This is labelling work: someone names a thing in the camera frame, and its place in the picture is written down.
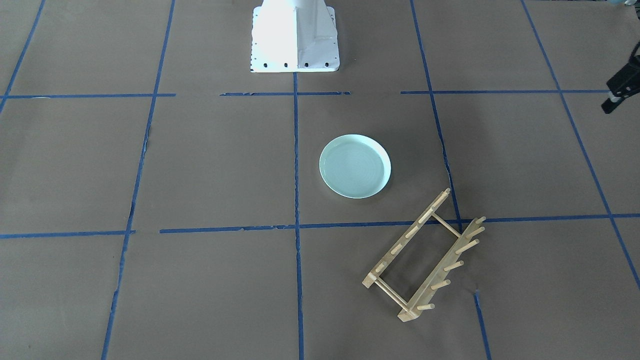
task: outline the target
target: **light blue plate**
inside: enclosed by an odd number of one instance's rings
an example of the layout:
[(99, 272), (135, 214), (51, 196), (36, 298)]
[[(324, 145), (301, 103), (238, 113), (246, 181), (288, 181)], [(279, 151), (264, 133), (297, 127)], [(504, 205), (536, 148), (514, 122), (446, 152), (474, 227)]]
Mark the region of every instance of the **light blue plate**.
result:
[(391, 161), (375, 140), (363, 135), (342, 135), (324, 147), (320, 174), (331, 190), (363, 199), (385, 187), (391, 176)]

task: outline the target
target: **blue tape line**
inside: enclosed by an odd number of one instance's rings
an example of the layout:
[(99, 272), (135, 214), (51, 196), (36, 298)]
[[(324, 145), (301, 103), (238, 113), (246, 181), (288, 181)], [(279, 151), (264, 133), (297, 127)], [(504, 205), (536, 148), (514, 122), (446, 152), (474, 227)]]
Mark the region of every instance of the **blue tape line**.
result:
[(298, 73), (293, 73), (293, 134), (294, 134), (294, 182), (296, 189), (296, 278), (298, 282), (298, 358), (304, 360), (305, 358), (305, 333), (303, 326), (302, 315), (302, 262), (300, 257), (300, 182), (299, 179), (299, 165), (300, 165), (300, 153), (298, 146)]
[(474, 293), (474, 302), (476, 303), (476, 312), (478, 313), (478, 322), (480, 323), (480, 331), (482, 332), (482, 341), (484, 343), (484, 352), (486, 354), (486, 359), (491, 360), (491, 350), (489, 349), (489, 339), (486, 336), (486, 328), (484, 327), (484, 318), (482, 316), (482, 309), (480, 308), (480, 299), (478, 298), (478, 293), (480, 291), (476, 289)]
[[(613, 214), (616, 218), (640, 218), (640, 213)], [(595, 215), (559, 215), (552, 217), (512, 217), (512, 218), (488, 218), (484, 222), (535, 222), (558, 220), (593, 220), (609, 218), (606, 214)], [(445, 220), (448, 224), (457, 224), (457, 219)], [(462, 218), (463, 224), (468, 224), (473, 219)], [(327, 222), (316, 224), (300, 224), (300, 229), (326, 229), (332, 227), (376, 227), (376, 226), (408, 226), (413, 221), (379, 221), (379, 222)], [(425, 224), (438, 224), (436, 220), (428, 220)], [(295, 229), (294, 224), (289, 225), (257, 225), (257, 226), (231, 226), (231, 227), (187, 227), (178, 229), (162, 229), (161, 234), (182, 233), (218, 233), (225, 231), (260, 231), (260, 230), (286, 230)]]
[(120, 255), (120, 268), (118, 270), (118, 285), (116, 290), (113, 292), (113, 300), (111, 301), (111, 311), (109, 313), (109, 322), (107, 324), (107, 331), (104, 336), (104, 345), (102, 346), (102, 355), (101, 359), (107, 359), (107, 353), (109, 352), (109, 342), (111, 341), (111, 331), (113, 330), (113, 320), (115, 318), (116, 308), (118, 306), (118, 297), (120, 294), (120, 286), (122, 285), (122, 276), (125, 265), (125, 254), (127, 252), (127, 248), (129, 247), (129, 237), (131, 231), (131, 226), (133, 224), (133, 215), (136, 212), (136, 201), (138, 199), (138, 190), (140, 189), (140, 179), (142, 178), (142, 169), (145, 164), (145, 155), (147, 153), (147, 142), (149, 140), (149, 130), (151, 128), (151, 122), (154, 117), (154, 110), (156, 107), (156, 99), (158, 94), (158, 88), (160, 86), (160, 77), (162, 76), (162, 68), (164, 64), (164, 54), (166, 53), (166, 46), (169, 41), (169, 32), (171, 31), (171, 22), (173, 19), (173, 10), (175, 9), (175, 0), (171, 1), (171, 8), (169, 10), (169, 19), (166, 23), (166, 31), (164, 32), (164, 42), (162, 46), (162, 52), (160, 53), (160, 61), (158, 63), (158, 71), (156, 74), (156, 85), (154, 86), (154, 96), (151, 97), (151, 106), (149, 108), (149, 116), (147, 119), (147, 128), (145, 129), (145, 137), (142, 142), (142, 150), (140, 152), (140, 161), (138, 162), (138, 173), (136, 175), (136, 184), (133, 188), (133, 196), (131, 197), (131, 211), (129, 212), (129, 219), (127, 221), (127, 233), (124, 236), (124, 240), (122, 242), (122, 253)]
[(322, 95), (351, 95), (349, 91), (329, 91), (329, 92), (299, 92), (298, 96), (322, 96)]
[(75, 236), (99, 236), (99, 235), (125, 235), (126, 230), (121, 231), (74, 231), (71, 233), (25, 233), (25, 234), (0, 234), (0, 239), (32, 239), (32, 238), (71, 238)]
[(0, 113), (2, 113), (2, 110), (4, 109), (4, 104), (6, 103), (9, 93), (11, 92), (11, 88), (13, 87), (13, 83), (15, 82), (15, 78), (18, 76), (18, 70), (20, 70), (20, 65), (22, 65), (22, 61), (24, 60), (24, 55), (27, 53), (27, 48), (31, 43), (31, 39), (33, 38), (33, 33), (36, 31), (36, 27), (38, 26), (38, 21), (40, 21), (40, 15), (42, 14), (42, 9), (44, 8), (45, 1), (46, 0), (42, 0), (40, 2), (40, 7), (38, 8), (36, 19), (33, 21), (31, 31), (29, 32), (29, 36), (27, 37), (27, 41), (24, 43), (24, 47), (22, 48), (22, 52), (20, 53), (18, 62), (15, 64), (15, 68), (13, 69), (13, 74), (11, 75), (11, 80), (9, 80), (9, 85), (7, 85), (6, 90), (4, 91), (4, 97), (2, 101), (0, 101)]
[(596, 188), (598, 188), (598, 193), (600, 194), (600, 199), (602, 200), (602, 204), (604, 205), (605, 210), (607, 211), (607, 215), (609, 217), (609, 220), (611, 221), (611, 225), (613, 226), (613, 229), (616, 233), (616, 236), (618, 237), (618, 242), (620, 243), (620, 247), (622, 248), (622, 251), (625, 255), (625, 258), (627, 259), (627, 263), (629, 265), (629, 268), (631, 269), (631, 273), (634, 276), (634, 279), (636, 280), (636, 285), (638, 287), (638, 289), (640, 290), (640, 277), (638, 277), (638, 273), (636, 271), (636, 267), (634, 266), (633, 261), (631, 260), (631, 256), (629, 255), (628, 251), (627, 251), (627, 246), (625, 245), (624, 240), (622, 240), (622, 236), (620, 235), (620, 232), (618, 231), (618, 225), (616, 224), (616, 221), (611, 213), (611, 209), (609, 208), (609, 203), (607, 202), (607, 199), (604, 195), (604, 192), (602, 191), (602, 187), (600, 186), (600, 181), (598, 180), (598, 177), (596, 176), (596, 172), (593, 168), (593, 165), (591, 164), (591, 160), (589, 159), (589, 155), (587, 154), (587, 150), (584, 147), (584, 143), (582, 142), (582, 138), (580, 137), (580, 133), (578, 132), (578, 128), (575, 125), (575, 121), (573, 121), (573, 115), (571, 114), (571, 111), (569, 110), (569, 106), (566, 103), (566, 99), (564, 98), (563, 92), (560, 89), (560, 82), (558, 82), (558, 79), (556, 77), (556, 73), (554, 72), (553, 67), (551, 66), (551, 62), (549, 61), (549, 57), (547, 56), (547, 52), (545, 51), (545, 47), (542, 45), (542, 41), (540, 40), (540, 36), (538, 34), (538, 30), (536, 29), (535, 24), (533, 23), (533, 19), (531, 18), (531, 14), (529, 13), (529, 9), (527, 8), (527, 5), (525, 4), (524, 0), (520, 0), (520, 2), (522, 3), (522, 8), (524, 9), (525, 14), (527, 15), (527, 18), (529, 19), (529, 24), (531, 25), (531, 29), (533, 30), (534, 35), (536, 36), (536, 40), (538, 41), (538, 45), (540, 46), (540, 51), (542, 51), (542, 55), (545, 58), (545, 61), (547, 62), (547, 66), (549, 67), (549, 71), (551, 73), (551, 77), (554, 80), (554, 83), (556, 84), (556, 88), (558, 89), (558, 91), (560, 92), (560, 99), (562, 100), (562, 104), (564, 106), (564, 110), (566, 111), (567, 117), (569, 118), (569, 122), (571, 123), (571, 127), (573, 128), (573, 133), (575, 134), (576, 139), (578, 140), (578, 144), (580, 145), (580, 149), (582, 150), (582, 155), (584, 156), (585, 161), (587, 162), (587, 166), (589, 167), (589, 171), (591, 172), (591, 177), (593, 178), (593, 181), (596, 184)]
[(607, 94), (610, 90), (564, 90), (561, 92), (568, 94)]
[[(558, 94), (559, 90), (433, 90), (434, 94)], [(606, 94), (608, 90), (562, 90), (573, 94)], [(401, 91), (403, 95), (426, 95), (429, 90)]]
[(220, 96), (293, 96), (292, 92), (225, 92)]
[(429, 88), (429, 97), (431, 98), (431, 107), (433, 109), (433, 118), (436, 122), (436, 128), (438, 129), (438, 137), (440, 138), (440, 144), (442, 145), (442, 156), (444, 158), (444, 166), (447, 169), (447, 175), (449, 176), (449, 186), (451, 187), (451, 200), (453, 200), (453, 208), (456, 212), (456, 220), (458, 221), (458, 231), (462, 232), (462, 221), (460, 219), (460, 209), (458, 208), (458, 199), (456, 197), (456, 189), (453, 186), (453, 177), (451, 176), (451, 168), (449, 167), (449, 159), (447, 158), (447, 148), (444, 144), (444, 136), (442, 135), (442, 128), (440, 127), (440, 118), (438, 117), (438, 108), (436, 107), (436, 99), (433, 95), (433, 87), (431, 86), (431, 76), (429, 76), (429, 67), (427, 66), (427, 58), (424, 54), (424, 47), (422, 46), (422, 35), (420, 34), (420, 27), (418, 26), (418, 18), (415, 14), (415, 5), (413, 0), (411, 2), (411, 13), (413, 15), (413, 25), (415, 26), (415, 34), (418, 38), (418, 45), (420, 46), (420, 55), (422, 56), (422, 66), (424, 67), (424, 75), (427, 79), (427, 87)]
[(612, 214), (611, 216), (613, 216), (614, 218), (640, 218), (640, 214), (639, 214), (639, 213), (633, 213), (633, 214)]
[(175, 93), (161, 94), (50, 94), (50, 95), (9, 95), (9, 99), (36, 99), (48, 97), (50, 99), (84, 99), (87, 97), (175, 97)]
[[(293, 96), (292, 92), (225, 92), (220, 96)], [(351, 95), (351, 92), (299, 92), (297, 96), (322, 96), (322, 95)]]
[(411, 225), (413, 221), (380, 221), (380, 222), (336, 222), (323, 224), (303, 224), (301, 229), (324, 229), (327, 227), (370, 227), (370, 226), (402, 226)]
[(295, 225), (260, 225), (260, 226), (227, 226), (227, 227), (191, 227), (185, 229), (161, 229), (161, 234), (184, 233), (224, 233), (227, 231), (257, 231), (294, 229)]
[(586, 220), (609, 218), (608, 215), (561, 215), (556, 217), (518, 217), (518, 218), (488, 218), (484, 222), (528, 222), (528, 221), (557, 221), (557, 220)]

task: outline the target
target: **floor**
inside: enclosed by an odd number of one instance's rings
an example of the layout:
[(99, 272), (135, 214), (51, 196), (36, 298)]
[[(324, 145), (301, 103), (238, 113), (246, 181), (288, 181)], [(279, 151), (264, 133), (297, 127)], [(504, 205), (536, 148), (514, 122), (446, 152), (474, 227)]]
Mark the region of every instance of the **floor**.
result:
[[(292, 75), (249, 72), (258, 5), (0, 3), (1, 359), (638, 358), (640, 99), (600, 109), (633, 8), (331, 0), (340, 70)], [(374, 197), (319, 175), (346, 133), (389, 153)], [(403, 323), (361, 281), (447, 187), (487, 230)]]

